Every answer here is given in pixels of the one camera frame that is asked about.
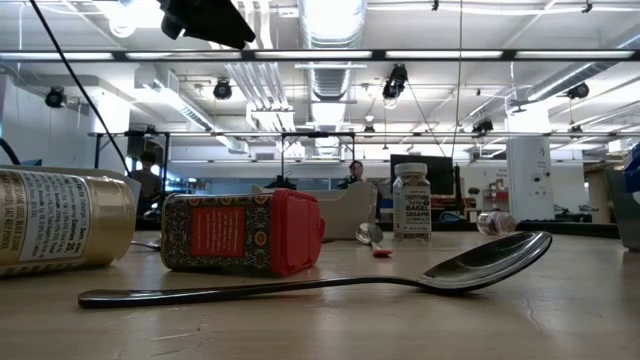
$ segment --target table surface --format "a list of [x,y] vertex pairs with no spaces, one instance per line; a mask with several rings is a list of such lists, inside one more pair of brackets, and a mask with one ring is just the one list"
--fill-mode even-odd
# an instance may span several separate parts
[[[138,233],[151,240],[155,233]],[[418,277],[488,241],[436,233],[374,259],[353,242],[323,245],[288,280]],[[224,286],[274,279],[176,273],[133,247],[108,268],[0,280],[0,359],[638,359],[640,255],[620,241],[556,236],[536,264],[461,298],[359,285],[237,302],[84,310],[95,288]]]

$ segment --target red plastic cap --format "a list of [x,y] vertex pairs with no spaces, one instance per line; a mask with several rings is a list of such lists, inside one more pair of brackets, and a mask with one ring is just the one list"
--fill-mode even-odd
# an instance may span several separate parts
[[315,265],[324,226],[315,197],[276,190],[271,206],[271,270],[286,276]]

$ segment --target supplement bottle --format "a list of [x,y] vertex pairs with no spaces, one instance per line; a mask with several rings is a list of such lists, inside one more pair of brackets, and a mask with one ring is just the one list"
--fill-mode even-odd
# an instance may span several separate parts
[[478,216],[478,231],[484,235],[506,235],[516,231],[518,221],[507,212],[492,211]]
[[0,169],[0,276],[107,265],[129,248],[129,187],[107,176]]
[[431,239],[431,184],[427,165],[398,164],[393,183],[393,233],[395,241]]

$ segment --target person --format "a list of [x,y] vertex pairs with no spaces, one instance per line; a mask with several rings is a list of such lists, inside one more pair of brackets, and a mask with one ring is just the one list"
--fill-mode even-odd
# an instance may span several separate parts
[[155,199],[162,193],[162,179],[151,172],[156,163],[156,154],[145,151],[140,155],[142,169],[131,173],[133,180],[140,183],[140,200],[138,201],[138,215],[143,215]]
[[345,177],[339,184],[338,189],[347,189],[351,184],[363,181],[362,174],[364,173],[364,165],[358,160],[354,160],[349,165],[349,176]]

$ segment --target spoon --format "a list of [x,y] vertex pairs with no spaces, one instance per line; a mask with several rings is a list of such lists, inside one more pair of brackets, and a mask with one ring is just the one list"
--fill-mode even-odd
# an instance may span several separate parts
[[271,284],[175,290],[90,290],[78,295],[84,308],[176,305],[238,300],[247,296],[355,284],[395,284],[456,295],[500,282],[536,262],[551,246],[546,232],[514,234],[469,250],[427,270],[417,280],[363,276]]
[[157,240],[150,241],[148,243],[143,243],[140,241],[132,241],[131,245],[146,247],[147,249],[160,251],[162,249],[162,246],[160,245],[160,240],[161,239],[157,239]]
[[391,250],[391,241],[384,240],[384,233],[376,224],[360,224],[358,230],[356,230],[356,240],[371,246],[374,257],[388,257],[393,253]]

